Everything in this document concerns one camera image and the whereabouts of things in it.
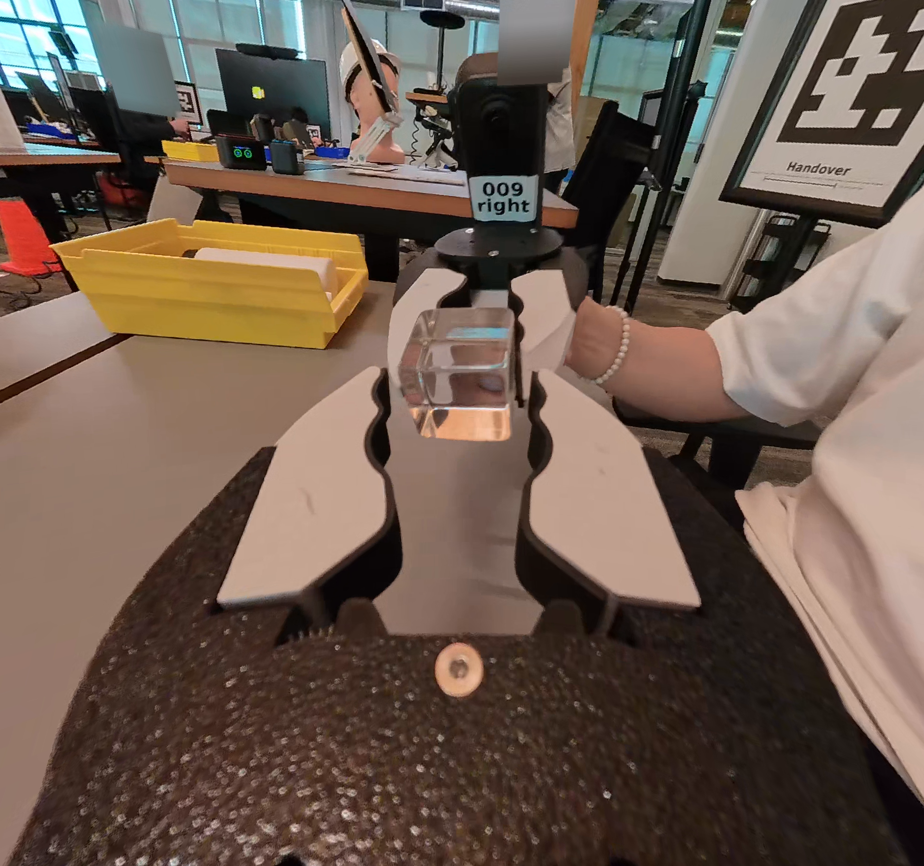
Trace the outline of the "black office chair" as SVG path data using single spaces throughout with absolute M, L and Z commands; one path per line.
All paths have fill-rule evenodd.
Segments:
M 563 233 L 563 242 L 582 253 L 596 302 L 603 295 L 607 239 L 648 165 L 654 135 L 652 125 L 623 114 L 617 102 L 603 102 L 565 188 L 564 200 L 577 209 L 578 216 L 576 225 Z

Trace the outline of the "clear acrylic cube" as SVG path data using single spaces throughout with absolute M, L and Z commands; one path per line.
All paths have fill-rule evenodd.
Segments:
M 508 308 L 433 308 L 400 348 L 396 382 L 425 439 L 499 443 L 512 431 L 515 317 Z

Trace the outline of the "orange traffic cone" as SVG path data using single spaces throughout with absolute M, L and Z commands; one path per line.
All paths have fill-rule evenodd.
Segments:
M 22 199 L 1 200 L 1 229 L 8 255 L 1 264 L 3 272 L 36 279 L 63 271 L 43 229 Z

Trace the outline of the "white cylinder with black cap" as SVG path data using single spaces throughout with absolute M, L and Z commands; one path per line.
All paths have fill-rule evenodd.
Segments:
M 339 282 L 334 261 L 328 257 L 316 257 L 267 251 L 246 251 L 217 247 L 203 247 L 184 252 L 185 258 L 207 262 L 230 263 L 234 265 L 309 271 L 315 273 L 321 288 L 329 300 L 339 291 Z

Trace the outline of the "framed marker poster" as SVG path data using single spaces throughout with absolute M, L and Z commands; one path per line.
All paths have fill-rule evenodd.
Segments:
M 808 0 L 723 202 L 879 228 L 922 184 L 923 0 Z

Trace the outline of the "grey desk with wooden edge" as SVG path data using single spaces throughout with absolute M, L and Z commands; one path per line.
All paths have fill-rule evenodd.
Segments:
M 171 183 L 191 189 L 437 216 L 456 220 L 458 227 L 474 222 L 468 186 L 460 181 L 407 179 L 352 167 L 308 169 L 295 176 L 217 162 L 160 161 Z

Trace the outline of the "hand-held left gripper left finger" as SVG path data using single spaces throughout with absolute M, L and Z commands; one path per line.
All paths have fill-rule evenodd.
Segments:
M 401 569 L 387 421 L 389 376 L 368 367 L 278 439 L 217 604 L 323 606 L 382 593 Z

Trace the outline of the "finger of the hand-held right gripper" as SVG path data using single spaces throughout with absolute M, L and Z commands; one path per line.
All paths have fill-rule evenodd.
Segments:
M 556 371 L 570 346 L 576 311 L 563 272 L 529 272 L 513 280 L 513 294 L 522 303 L 517 318 L 522 375 Z
M 418 318 L 441 302 L 467 290 L 467 278 L 450 268 L 405 267 L 399 273 L 394 298 L 394 369 L 398 369 Z

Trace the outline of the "black television screen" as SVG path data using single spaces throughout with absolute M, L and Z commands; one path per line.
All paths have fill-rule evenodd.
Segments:
M 304 110 L 321 136 L 331 135 L 327 69 L 324 61 L 271 59 L 239 51 L 215 50 L 225 110 L 250 119 L 267 114 L 287 121 L 291 110 Z

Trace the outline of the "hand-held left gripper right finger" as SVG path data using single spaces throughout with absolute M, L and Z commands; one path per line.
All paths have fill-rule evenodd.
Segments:
M 574 603 L 585 629 L 624 606 L 697 611 L 701 598 L 643 448 L 612 408 L 533 373 L 517 579 L 541 606 Z

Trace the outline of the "person's right hand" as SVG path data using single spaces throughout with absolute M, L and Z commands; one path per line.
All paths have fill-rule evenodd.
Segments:
M 579 377 L 604 386 L 627 357 L 630 332 L 630 319 L 623 309 L 584 298 L 577 309 L 565 365 Z

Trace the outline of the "black clock with green display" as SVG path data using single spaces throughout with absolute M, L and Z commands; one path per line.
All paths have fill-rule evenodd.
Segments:
M 236 170 L 263 171 L 267 168 L 266 148 L 258 139 L 243 135 L 217 134 L 214 138 L 218 162 Z

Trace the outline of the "person's right forearm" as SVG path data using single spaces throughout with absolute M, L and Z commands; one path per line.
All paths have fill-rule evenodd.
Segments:
M 725 392 L 721 360 L 706 331 L 629 324 L 628 352 L 604 385 L 618 402 L 671 421 L 749 416 Z

